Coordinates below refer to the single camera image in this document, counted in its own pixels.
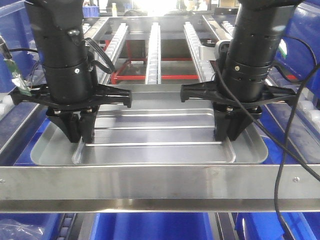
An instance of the electrical wire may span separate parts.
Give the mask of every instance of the electrical wire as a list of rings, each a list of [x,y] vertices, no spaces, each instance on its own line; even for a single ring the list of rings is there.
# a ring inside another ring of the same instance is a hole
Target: electrical wire
[[[92,40],[90,37],[87,37],[86,39],[84,39],[84,41],[87,42],[99,54],[99,56],[103,59],[105,64],[107,64],[111,72],[114,72],[116,70],[115,65],[113,64],[111,59],[94,40]]]
[[[215,70],[215,72],[218,74],[218,77],[220,79],[220,83],[222,84],[222,87],[225,89],[225,91],[231,96],[231,98],[236,102],[236,104],[243,110],[243,112],[271,139],[273,140],[282,150],[284,153],[286,154],[289,154],[293,159],[295,159],[308,173],[310,173],[314,178],[316,178],[319,182],[320,182],[320,175],[318,175],[312,168],[310,168],[300,157],[297,157],[293,152],[291,152],[288,147],[284,144],[282,144],[280,141],[278,141],[260,122],[258,122],[249,112],[248,110],[243,106],[243,104],[238,100],[238,98],[230,91],[230,89],[228,88],[228,86],[226,85],[226,83],[224,82],[223,80],[223,77],[222,77],[222,74],[221,74],[221,71],[220,69],[216,66],[216,64],[214,63],[213,64],[213,68]],[[320,68],[320,63],[317,64],[313,70],[307,75],[307,77],[302,81],[303,82],[303,85],[307,84],[307,82],[311,79],[311,77],[315,74],[315,72],[317,72],[317,70]],[[295,99],[295,108],[297,108],[297,102],[299,100],[299,97],[297,96],[296,99]],[[295,111],[294,109],[292,110],[291,112],[291,115],[292,116],[291,118],[293,119],[293,116],[295,115],[294,114]],[[289,135],[289,130],[290,130],[290,126],[291,126],[291,123],[289,123],[289,125],[287,126],[286,128],[286,132],[287,135]],[[288,225],[286,224],[286,221],[283,217],[280,218],[280,224],[283,228],[283,230],[285,231],[285,237],[287,237],[287,239],[293,239],[294,240],[294,237],[293,237],[293,234],[291,233],[290,231],[290,228],[288,227]]]
[[[312,50],[311,46],[310,46],[307,42],[305,42],[304,40],[302,40],[302,39],[300,39],[300,38],[294,37],[294,36],[287,36],[287,35],[285,35],[284,37],[285,37],[285,38],[288,38],[288,39],[293,39],[293,40],[296,40],[296,41],[302,43],[302,44],[308,49],[308,51],[310,52],[314,66],[317,65],[316,55],[315,55],[314,51]]]
[[[38,50],[31,49],[31,48],[25,48],[25,47],[12,48],[12,49],[9,49],[9,51],[10,51],[11,53],[13,53],[13,52],[20,52],[20,51],[38,53]]]
[[[311,53],[311,55],[313,56],[313,60],[314,60],[314,69],[316,69],[315,71],[317,71],[317,69],[319,69],[319,66],[317,66],[317,60],[314,54],[314,51],[312,50],[312,48],[305,43],[305,46],[309,49],[309,52]],[[309,80],[311,79],[312,75],[308,75],[304,80],[301,81],[301,85],[298,88],[298,91],[296,93],[296,97],[295,97],[295,101],[292,105],[292,110],[284,131],[284,146],[287,148],[288,147],[288,142],[289,142],[289,132],[290,132],[290,128],[292,126],[292,122],[293,119],[295,117],[296,111],[297,111],[297,107],[298,107],[298,102],[299,102],[299,97],[303,91],[303,89],[305,88],[305,86],[307,85],[307,83],[309,82]],[[288,224],[286,223],[286,220],[284,219],[283,215],[280,212],[280,207],[279,207],[279,186],[280,186],[280,180],[281,180],[281,176],[282,176],[282,172],[284,169],[284,165],[286,162],[286,157],[287,157],[287,153],[284,151],[282,153],[282,158],[280,161],[280,165],[279,165],[279,169],[278,169],[278,173],[275,179],[275,184],[274,184],[274,208],[275,208],[275,212],[277,215],[277,218],[282,226],[282,229],[284,230],[284,233],[286,235],[287,239],[291,239],[294,240],[294,235],[292,234],[290,227],[288,226]]]

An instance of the metal screw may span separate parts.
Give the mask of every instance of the metal screw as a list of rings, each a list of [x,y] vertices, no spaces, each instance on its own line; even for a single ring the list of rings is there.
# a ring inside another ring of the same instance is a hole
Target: metal screw
[[[298,183],[300,181],[300,177],[296,176],[292,179],[294,183]]]
[[[58,109],[54,109],[53,112],[54,112],[55,115],[59,115],[61,113],[61,111],[58,110]]]

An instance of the metal tray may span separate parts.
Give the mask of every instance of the metal tray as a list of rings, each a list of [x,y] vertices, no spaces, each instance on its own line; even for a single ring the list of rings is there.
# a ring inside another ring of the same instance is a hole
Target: metal tray
[[[132,108],[101,106],[93,143],[69,143],[50,124],[31,159],[44,166],[247,164],[261,163],[268,155],[253,125],[236,141],[215,141],[210,101],[181,103],[180,88],[172,85],[131,88]]]

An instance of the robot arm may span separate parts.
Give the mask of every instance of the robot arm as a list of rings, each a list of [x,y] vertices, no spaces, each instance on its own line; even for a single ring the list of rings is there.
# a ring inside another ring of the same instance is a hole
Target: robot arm
[[[267,86],[269,73],[286,26],[300,0],[240,0],[233,39],[219,48],[217,67],[230,91],[258,119],[260,105],[279,101],[289,104],[295,97],[291,89]],[[231,99],[221,84],[215,81],[183,85],[181,100],[196,97],[213,102],[215,139],[227,136],[236,140],[252,123]]]
[[[82,2],[25,2],[47,84],[35,86],[30,91],[31,96],[22,94],[17,88],[11,92],[16,105],[34,102],[48,106],[47,117],[72,143],[79,142],[81,137],[85,143],[93,141],[101,104],[123,103],[130,108],[132,101],[129,90],[98,84],[97,61],[84,40]],[[109,68],[114,71],[110,62]]]

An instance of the plastic bag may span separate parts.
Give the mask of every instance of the plastic bag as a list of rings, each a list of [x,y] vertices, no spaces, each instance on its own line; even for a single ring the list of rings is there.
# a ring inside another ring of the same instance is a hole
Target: plastic bag
[[[44,228],[13,219],[0,220],[0,240],[41,240]]]

